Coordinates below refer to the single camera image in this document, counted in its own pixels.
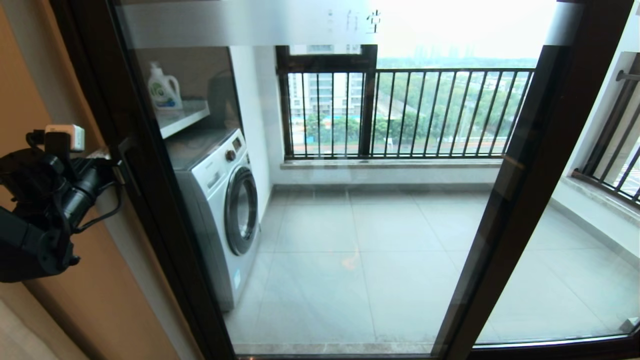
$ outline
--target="sliding glass door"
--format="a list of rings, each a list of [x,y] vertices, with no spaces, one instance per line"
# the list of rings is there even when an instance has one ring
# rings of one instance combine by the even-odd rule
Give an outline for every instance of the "sliding glass door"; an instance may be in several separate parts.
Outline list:
[[[631,1],[51,4],[206,358],[633,354],[636,215],[567,177]]]

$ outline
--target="metal railing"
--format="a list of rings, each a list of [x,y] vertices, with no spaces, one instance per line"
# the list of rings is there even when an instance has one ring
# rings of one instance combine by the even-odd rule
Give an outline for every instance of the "metal railing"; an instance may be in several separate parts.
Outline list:
[[[640,72],[640,56],[632,71]],[[586,165],[573,177],[640,208],[640,101],[633,96],[640,76],[621,71],[616,80],[624,80],[620,94]]]
[[[533,70],[289,73],[286,156],[498,158],[511,139]]]

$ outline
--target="front-loading washing machine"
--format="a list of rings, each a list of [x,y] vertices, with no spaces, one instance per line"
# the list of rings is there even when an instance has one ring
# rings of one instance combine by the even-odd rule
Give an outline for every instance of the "front-loading washing machine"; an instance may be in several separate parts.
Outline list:
[[[232,310],[255,259],[258,195],[240,130],[182,131],[165,140],[220,308]]]

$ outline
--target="tiled floor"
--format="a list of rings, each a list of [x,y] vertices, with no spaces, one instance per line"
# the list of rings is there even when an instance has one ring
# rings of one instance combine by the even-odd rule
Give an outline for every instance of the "tiled floor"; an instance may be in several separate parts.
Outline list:
[[[425,353],[488,193],[275,192],[238,307],[241,354]],[[619,333],[638,271],[547,208],[480,342]]]

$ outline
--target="white plastic bottle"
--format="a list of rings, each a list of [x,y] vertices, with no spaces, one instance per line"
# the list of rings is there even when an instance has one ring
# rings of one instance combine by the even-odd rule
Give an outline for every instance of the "white plastic bottle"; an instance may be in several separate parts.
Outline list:
[[[164,75],[160,65],[151,62],[151,77],[148,82],[149,96],[156,110],[180,110],[182,99],[180,98],[180,85],[175,76]]]

